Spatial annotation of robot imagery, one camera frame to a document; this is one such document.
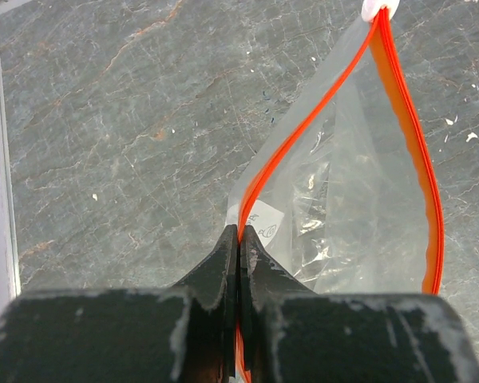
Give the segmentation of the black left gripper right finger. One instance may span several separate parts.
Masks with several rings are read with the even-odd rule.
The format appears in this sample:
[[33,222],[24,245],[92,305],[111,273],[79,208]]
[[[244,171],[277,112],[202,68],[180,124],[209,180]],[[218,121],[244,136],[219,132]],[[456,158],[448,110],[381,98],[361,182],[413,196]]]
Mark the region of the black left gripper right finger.
[[251,225],[239,245],[241,361],[248,382],[281,382],[280,342],[286,335],[283,306],[288,298],[314,293],[264,248]]

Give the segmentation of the clear zip top bag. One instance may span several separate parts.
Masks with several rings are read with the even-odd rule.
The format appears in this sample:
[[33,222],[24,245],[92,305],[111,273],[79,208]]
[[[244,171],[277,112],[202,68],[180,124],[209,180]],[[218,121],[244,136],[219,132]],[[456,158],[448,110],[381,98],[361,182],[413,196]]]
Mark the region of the clear zip top bag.
[[[247,166],[227,223],[312,296],[288,298],[281,382],[428,375],[419,302],[439,291],[441,201],[398,58],[396,1],[366,1]],[[238,283],[240,301],[240,253]]]

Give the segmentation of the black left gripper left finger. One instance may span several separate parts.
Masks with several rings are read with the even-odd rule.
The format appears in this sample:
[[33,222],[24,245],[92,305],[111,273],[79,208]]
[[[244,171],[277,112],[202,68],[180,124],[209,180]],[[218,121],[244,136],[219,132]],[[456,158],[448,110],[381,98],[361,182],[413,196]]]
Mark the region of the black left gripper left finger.
[[176,283],[191,298],[180,382],[236,375],[237,260],[237,226],[228,225],[211,253]]

